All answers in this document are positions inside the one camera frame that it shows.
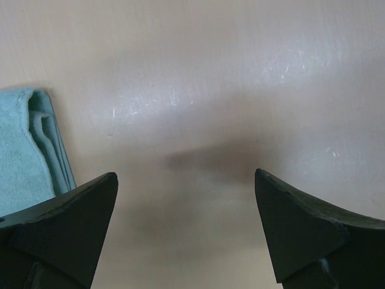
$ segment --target towel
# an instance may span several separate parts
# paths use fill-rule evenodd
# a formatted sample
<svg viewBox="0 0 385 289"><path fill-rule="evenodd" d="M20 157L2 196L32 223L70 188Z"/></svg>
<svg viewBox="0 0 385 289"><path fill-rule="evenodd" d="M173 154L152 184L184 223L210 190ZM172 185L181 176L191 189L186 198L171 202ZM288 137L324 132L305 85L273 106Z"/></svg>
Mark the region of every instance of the towel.
<svg viewBox="0 0 385 289"><path fill-rule="evenodd" d="M0 216L75 188L49 96L0 92Z"/></svg>

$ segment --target blue towel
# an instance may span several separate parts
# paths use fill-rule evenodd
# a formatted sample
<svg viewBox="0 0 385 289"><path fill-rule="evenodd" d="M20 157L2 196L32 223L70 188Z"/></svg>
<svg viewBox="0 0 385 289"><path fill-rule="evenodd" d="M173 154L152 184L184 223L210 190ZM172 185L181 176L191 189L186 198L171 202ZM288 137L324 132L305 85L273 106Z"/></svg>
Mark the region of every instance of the blue towel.
<svg viewBox="0 0 385 289"><path fill-rule="evenodd" d="M0 216L75 188L49 96L0 92Z"/></svg>

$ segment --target black plastic part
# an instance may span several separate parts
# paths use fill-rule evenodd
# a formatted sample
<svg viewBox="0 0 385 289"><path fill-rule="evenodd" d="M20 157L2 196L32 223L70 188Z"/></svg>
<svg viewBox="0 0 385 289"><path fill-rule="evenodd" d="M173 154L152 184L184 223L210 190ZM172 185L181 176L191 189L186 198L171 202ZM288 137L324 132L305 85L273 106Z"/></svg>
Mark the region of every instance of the black plastic part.
<svg viewBox="0 0 385 289"><path fill-rule="evenodd" d="M90 288L117 196L107 173L64 195L3 217L1 289Z"/></svg>
<svg viewBox="0 0 385 289"><path fill-rule="evenodd" d="M385 288L385 222L341 209L257 170L255 192L284 289Z"/></svg>

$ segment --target towel fold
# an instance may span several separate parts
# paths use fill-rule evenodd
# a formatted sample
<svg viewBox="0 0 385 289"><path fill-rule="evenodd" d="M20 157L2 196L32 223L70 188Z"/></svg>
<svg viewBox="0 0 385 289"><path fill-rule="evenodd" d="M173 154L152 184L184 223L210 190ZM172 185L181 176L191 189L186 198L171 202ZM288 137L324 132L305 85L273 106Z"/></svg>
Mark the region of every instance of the towel fold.
<svg viewBox="0 0 385 289"><path fill-rule="evenodd" d="M0 216L75 188L49 96L0 92Z"/></svg>

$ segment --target beige tabletop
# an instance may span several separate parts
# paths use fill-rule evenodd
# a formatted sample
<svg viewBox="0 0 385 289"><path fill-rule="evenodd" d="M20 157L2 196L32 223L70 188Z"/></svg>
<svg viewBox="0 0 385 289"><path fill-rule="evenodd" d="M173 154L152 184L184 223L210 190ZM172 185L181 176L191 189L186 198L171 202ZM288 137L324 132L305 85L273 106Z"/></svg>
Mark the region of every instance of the beige tabletop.
<svg viewBox="0 0 385 289"><path fill-rule="evenodd" d="M384 9L0 0L0 86L49 91L78 184L119 176L93 288L281 288L258 167L385 219Z"/></svg>

